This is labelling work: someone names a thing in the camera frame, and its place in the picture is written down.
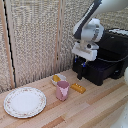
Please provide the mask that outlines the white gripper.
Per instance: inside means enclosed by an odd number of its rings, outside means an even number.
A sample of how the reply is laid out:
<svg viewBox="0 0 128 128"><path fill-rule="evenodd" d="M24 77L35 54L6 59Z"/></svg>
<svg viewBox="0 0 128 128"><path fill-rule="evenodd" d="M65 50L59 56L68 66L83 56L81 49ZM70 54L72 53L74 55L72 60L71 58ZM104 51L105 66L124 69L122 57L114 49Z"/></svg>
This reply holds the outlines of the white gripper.
<svg viewBox="0 0 128 128"><path fill-rule="evenodd" d="M98 49L99 49L99 46L94 42L81 41L81 42L75 43L72 49L72 52L75 55L85 58L87 61L94 61L96 59ZM74 60L75 63L78 62L78 56L75 56L75 60ZM82 68L85 68L86 61L84 61L81 64L81 66Z"/></svg>

